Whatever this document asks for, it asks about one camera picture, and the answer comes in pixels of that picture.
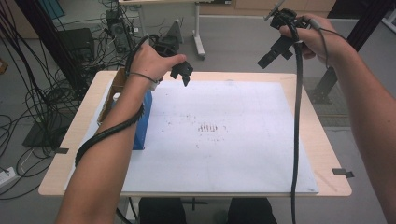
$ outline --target black pants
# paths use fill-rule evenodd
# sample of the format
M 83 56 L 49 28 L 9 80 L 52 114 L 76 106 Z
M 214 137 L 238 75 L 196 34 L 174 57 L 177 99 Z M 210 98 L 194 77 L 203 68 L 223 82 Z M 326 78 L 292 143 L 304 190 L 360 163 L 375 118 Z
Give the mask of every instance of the black pants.
M 187 224 L 179 198 L 142 198 L 140 224 Z M 266 198 L 233 198 L 227 224 L 276 224 L 271 204 Z

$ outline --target metal stand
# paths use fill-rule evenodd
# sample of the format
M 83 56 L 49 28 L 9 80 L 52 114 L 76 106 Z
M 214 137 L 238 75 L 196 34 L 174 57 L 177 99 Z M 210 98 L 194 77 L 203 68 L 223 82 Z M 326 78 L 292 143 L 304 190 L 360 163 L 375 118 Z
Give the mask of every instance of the metal stand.
M 142 6 L 137 7 L 137 13 L 139 15 L 140 27 L 142 29 L 142 35 L 147 35 L 148 33 L 146 31 L 146 26 L 145 26 L 145 14 L 143 13 Z
M 195 30 L 192 31 L 192 36 L 194 37 L 195 46 L 197 47 L 198 56 L 203 60 L 205 59 L 204 45 L 202 44 L 201 37 L 199 35 L 199 3 L 195 3 Z
M 392 12 L 392 14 L 387 19 L 382 19 L 385 25 L 389 27 L 394 33 L 396 33 L 396 9 Z

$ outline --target power strip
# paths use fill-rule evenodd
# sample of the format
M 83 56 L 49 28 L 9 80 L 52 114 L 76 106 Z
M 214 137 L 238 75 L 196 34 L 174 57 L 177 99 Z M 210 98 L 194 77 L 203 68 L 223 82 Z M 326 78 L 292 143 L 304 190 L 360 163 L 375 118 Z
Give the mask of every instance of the power strip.
M 5 171 L 0 173 L 0 188 L 2 188 L 4 185 L 10 183 L 14 179 L 18 178 L 17 175 L 15 175 L 14 168 L 9 167 L 7 170 L 8 170 L 8 173 L 6 173 Z

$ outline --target table top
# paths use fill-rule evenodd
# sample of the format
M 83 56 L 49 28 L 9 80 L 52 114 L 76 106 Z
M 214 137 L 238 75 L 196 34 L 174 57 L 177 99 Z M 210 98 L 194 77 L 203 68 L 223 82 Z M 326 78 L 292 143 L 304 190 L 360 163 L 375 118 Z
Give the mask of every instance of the table top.
M 116 73 L 116 71 L 103 71 L 96 75 L 85 98 L 90 100 L 84 100 L 82 102 L 61 144 L 61 147 L 69 148 L 69 151 L 67 154 L 57 154 L 55 156 L 39 188 L 40 194 L 49 196 L 62 196 L 64 194 L 64 185 L 68 181 L 70 170 L 74 165 L 78 147 L 87 132 L 89 123 L 92 120 L 97 106 L 100 104 L 106 92 L 106 88 L 108 88 L 108 83 L 114 78 Z M 165 76 L 165 79 L 171 80 L 168 75 Z M 294 110 L 296 78 L 293 74 L 194 72 L 191 79 L 278 82 L 284 90 L 290 110 Z M 300 137 L 304 142 L 305 152 L 310 160 L 318 184 L 319 193 L 316 194 L 316 196 L 350 195 L 351 188 L 346 177 L 344 175 L 334 175 L 332 173 L 332 168 L 341 167 L 305 91 L 303 92 L 300 125 Z
M 213 0 L 205 0 L 201 2 L 212 2 Z M 162 4 L 162 3 L 189 3 L 200 2 L 197 0 L 120 0 L 120 5 L 144 5 L 144 4 Z

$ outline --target hand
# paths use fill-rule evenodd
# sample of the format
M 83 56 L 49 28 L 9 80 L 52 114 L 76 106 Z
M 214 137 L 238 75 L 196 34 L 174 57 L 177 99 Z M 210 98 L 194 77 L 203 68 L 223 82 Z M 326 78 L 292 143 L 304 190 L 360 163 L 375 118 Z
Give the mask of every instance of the hand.
M 306 14 L 304 17 L 308 20 L 314 19 L 323 29 L 336 32 L 330 21 L 325 18 L 312 14 Z M 279 32 L 282 35 L 291 37 L 291 32 L 287 26 L 280 27 Z M 307 30 L 303 28 L 297 28 L 297 32 L 300 39 L 305 42 L 305 46 L 303 47 L 303 57 L 305 59 L 312 59 L 315 56 L 318 56 L 319 60 L 325 63 L 326 51 L 320 32 L 314 29 Z M 328 51 L 328 64 L 329 66 L 334 66 L 338 56 L 351 47 L 341 36 L 323 30 L 322 33 L 324 35 Z
M 154 80 L 159 80 L 174 65 L 184 61 L 186 61 L 186 56 L 183 54 L 163 58 L 150 45 L 144 44 L 134 56 L 131 72 L 141 73 Z

